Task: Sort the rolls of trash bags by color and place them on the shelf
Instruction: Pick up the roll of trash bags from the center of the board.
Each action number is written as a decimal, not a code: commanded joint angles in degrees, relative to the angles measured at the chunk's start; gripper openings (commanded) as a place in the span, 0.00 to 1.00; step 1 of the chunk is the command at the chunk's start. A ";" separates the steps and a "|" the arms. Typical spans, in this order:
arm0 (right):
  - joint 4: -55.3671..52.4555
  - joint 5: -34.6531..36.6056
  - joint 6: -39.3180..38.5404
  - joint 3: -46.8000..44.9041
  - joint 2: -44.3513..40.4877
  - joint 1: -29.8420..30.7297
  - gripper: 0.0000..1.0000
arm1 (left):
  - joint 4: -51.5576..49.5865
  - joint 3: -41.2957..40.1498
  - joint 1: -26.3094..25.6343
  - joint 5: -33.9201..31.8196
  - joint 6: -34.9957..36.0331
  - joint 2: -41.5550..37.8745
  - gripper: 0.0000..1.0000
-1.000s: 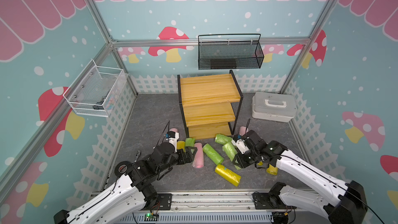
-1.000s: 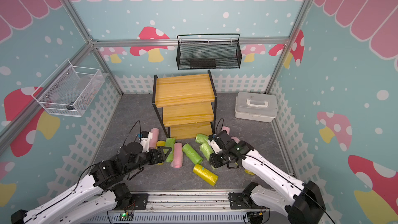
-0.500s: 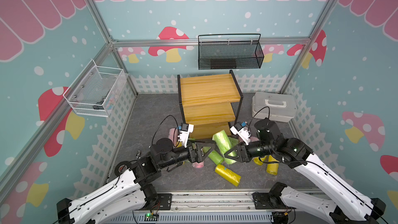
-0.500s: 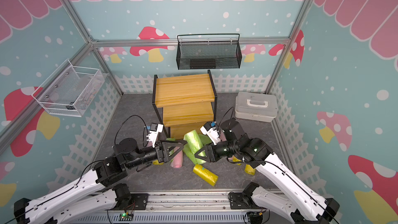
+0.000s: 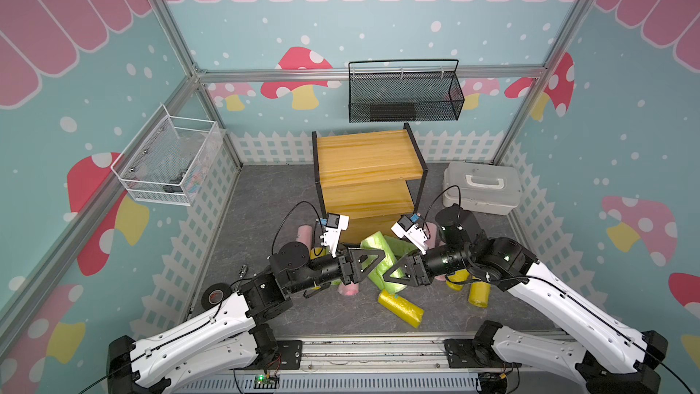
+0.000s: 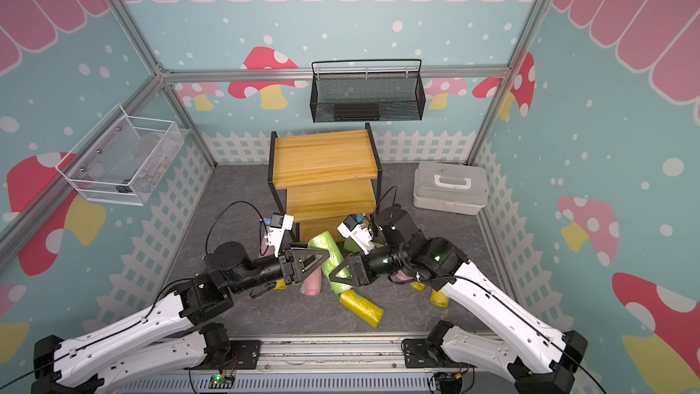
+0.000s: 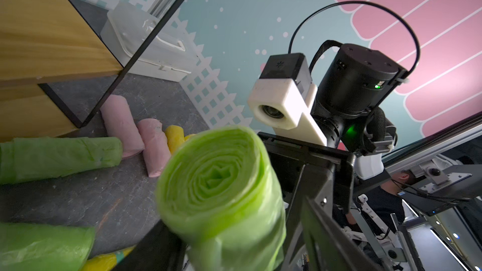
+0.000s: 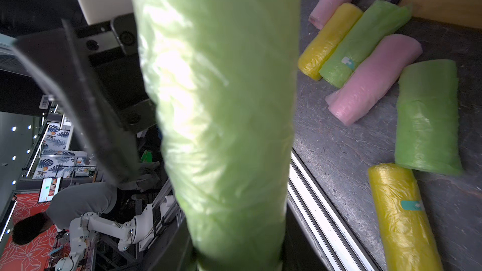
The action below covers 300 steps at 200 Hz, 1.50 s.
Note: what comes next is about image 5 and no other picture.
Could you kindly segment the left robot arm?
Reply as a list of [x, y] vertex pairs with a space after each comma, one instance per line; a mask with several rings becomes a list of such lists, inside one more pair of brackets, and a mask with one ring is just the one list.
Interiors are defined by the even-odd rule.
[[171, 393], [222, 370], [271, 364], [278, 344], [268, 322], [291, 308], [292, 296], [335, 280], [358, 284], [385, 258], [381, 249], [348, 249], [313, 258], [291, 242], [259, 275], [244, 279], [214, 308], [153, 337], [124, 336], [109, 345], [110, 393]]

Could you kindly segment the green roll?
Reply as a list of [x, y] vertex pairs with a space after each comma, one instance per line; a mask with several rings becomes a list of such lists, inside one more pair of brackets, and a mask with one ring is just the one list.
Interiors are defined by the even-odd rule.
[[413, 244], [377, 232], [366, 237], [366, 239], [360, 243], [360, 247], [362, 249], [382, 250], [385, 253], [384, 259], [368, 276], [380, 290], [386, 290], [386, 292], [390, 294], [397, 294], [406, 288], [406, 286], [401, 284], [386, 282], [383, 275], [396, 264], [397, 260], [415, 249]]

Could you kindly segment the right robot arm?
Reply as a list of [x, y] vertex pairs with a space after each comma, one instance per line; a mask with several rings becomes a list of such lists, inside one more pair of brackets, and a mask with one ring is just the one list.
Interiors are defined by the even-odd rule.
[[569, 379], [589, 393], [656, 393], [656, 369], [668, 342], [658, 332], [641, 332], [609, 316], [563, 283], [522, 244], [490, 238], [474, 213], [457, 204], [436, 215], [442, 246], [428, 248], [417, 217], [402, 216], [393, 233], [415, 246], [386, 271], [386, 281], [410, 287], [431, 285], [439, 275], [461, 270], [474, 283], [485, 283], [527, 303], [570, 336], [542, 339], [499, 322], [486, 321], [474, 346], [503, 362], [519, 363]]

